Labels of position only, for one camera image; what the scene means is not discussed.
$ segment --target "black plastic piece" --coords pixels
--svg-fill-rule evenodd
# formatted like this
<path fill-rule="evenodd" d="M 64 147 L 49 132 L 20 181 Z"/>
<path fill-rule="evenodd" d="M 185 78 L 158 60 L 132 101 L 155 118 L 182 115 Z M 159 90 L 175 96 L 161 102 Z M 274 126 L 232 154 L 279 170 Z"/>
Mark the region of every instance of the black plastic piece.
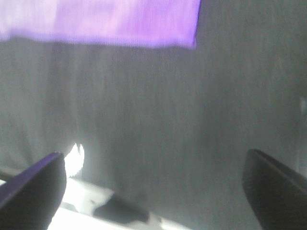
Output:
<path fill-rule="evenodd" d="M 62 153 L 51 153 L 0 186 L 0 230 L 46 230 L 66 188 Z"/>
<path fill-rule="evenodd" d="M 264 230 L 307 230 L 307 179 L 302 175 L 249 150 L 243 188 Z"/>
<path fill-rule="evenodd" d="M 133 221 L 147 223 L 149 212 L 126 202 L 117 195 L 113 195 L 105 205 L 98 207 L 94 211 L 94 216 L 119 224 L 128 224 Z"/>

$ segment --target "white surface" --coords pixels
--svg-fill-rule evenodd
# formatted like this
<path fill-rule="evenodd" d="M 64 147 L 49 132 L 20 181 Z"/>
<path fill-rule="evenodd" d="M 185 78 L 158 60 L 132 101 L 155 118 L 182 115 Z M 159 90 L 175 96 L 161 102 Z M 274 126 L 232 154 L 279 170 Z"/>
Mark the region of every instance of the white surface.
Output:
<path fill-rule="evenodd" d="M 112 195 L 113 191 L 110 189 L 67 178 L 62 202 L 72 204 L 78 212 L 91 216 L 94 210 L 104 205 Z"/>
<path fill-rule="evenodd" d="M 48 230 L 132 230 L 108 221 L 102 221 L 59 208 L 52 218 Z"/>

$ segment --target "purple cloth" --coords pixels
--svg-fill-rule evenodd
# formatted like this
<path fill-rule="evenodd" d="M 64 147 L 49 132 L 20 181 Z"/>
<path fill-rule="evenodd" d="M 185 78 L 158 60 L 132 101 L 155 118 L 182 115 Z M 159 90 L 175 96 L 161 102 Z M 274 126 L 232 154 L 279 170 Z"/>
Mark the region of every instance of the purple cloth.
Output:
<path fill-rule="evenodd" d="M 0 0 L 0 41 L 193 48 L 200 1 Z"/>

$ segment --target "gray textile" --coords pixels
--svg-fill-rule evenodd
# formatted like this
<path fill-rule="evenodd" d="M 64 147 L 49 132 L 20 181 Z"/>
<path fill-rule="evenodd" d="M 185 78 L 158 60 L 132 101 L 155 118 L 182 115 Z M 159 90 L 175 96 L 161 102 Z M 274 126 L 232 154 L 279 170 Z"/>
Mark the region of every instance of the gray textile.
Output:
<path fill-rule="evenodd" d="M 241 186 L 247 149 L 306 162 L 306 12 L 305 0 L 204 0 L 194 51 L 1 43 L 0 168 L 76 141 L 87 181 L 195 230 L 260 230 Z"/>

